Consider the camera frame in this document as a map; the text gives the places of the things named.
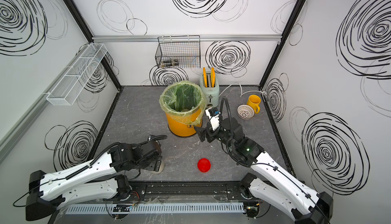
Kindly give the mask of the cream lid oatmeal jar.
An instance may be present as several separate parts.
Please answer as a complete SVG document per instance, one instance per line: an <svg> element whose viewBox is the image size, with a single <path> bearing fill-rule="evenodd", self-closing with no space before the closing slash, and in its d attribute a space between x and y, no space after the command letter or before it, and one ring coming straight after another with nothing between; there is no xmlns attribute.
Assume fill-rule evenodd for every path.
<svg viewBox="0 0 391 224"><path fill-rule="evenodd" d="M165 163L163 160L157 160L152 174L160 174L165 168Z"/></svg>

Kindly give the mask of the yellow trash bin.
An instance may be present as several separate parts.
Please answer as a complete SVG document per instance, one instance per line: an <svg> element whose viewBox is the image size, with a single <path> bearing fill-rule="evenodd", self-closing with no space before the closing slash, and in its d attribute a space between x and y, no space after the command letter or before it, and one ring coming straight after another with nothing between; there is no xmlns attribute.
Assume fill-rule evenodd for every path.
<svg viewBox="0 0 391 224"><path fill-rule="evenodd" d="M200 114L201 114L201 110L198 109L193 114L184 117L184 120L186 122L189 121L190 123L193 123L200 116ZM182 119L181 117L166 113L166 118L168 121L169 130L174 135L176 135L178 137L187 138L187 137L190 137L190 136L193 136L196 134L196 131L194 129L194 125L183 124L182 122L176 120L176 119L178 119L178 120Z"/></svg>

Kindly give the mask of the red jar lid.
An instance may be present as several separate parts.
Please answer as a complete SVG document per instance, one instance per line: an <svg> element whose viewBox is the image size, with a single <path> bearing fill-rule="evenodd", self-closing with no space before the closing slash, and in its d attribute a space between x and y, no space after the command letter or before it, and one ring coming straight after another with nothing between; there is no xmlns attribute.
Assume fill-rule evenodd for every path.
<svg viewBox="0 0 391 224"><path fill-rule="evenodd" d="M207 158L202 158L197 163L198 170L207 173L211 169L211 163Z"/></svg>

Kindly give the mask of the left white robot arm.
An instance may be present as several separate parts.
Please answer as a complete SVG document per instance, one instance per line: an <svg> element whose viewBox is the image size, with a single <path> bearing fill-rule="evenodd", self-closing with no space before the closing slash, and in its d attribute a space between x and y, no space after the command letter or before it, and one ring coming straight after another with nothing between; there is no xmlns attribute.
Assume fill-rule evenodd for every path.
<svg viewBox="0 0 391 224"><path fill-rule="evenodd" d="M54 173L31 173L29 191L24 194L26 220L37 221L69 205L95 199L128 201L132 195L139 198L126 172L162 170L160 141L166 138L150 135L139 144L115 142L94 159L77 166Z"/></svg>

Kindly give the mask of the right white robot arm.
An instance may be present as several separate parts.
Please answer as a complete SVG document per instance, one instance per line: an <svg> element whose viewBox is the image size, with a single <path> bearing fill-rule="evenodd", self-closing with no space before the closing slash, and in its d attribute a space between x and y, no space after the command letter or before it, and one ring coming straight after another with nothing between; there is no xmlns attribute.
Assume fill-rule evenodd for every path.
<svg viewBox="0 0 391 224"><path fill-rule="evenodd" d="M254 174L246 174L240 181L244 198L264 200L296 224L330 222L334 204L331 195L306 186L282 168L262 146L245 136L241 124L231 115L226 97L222 98L219 108L208 108L205 114L206 127L194 128L200 141L218 140L237 165L252 169L270 182L266 184Z"/></svg>

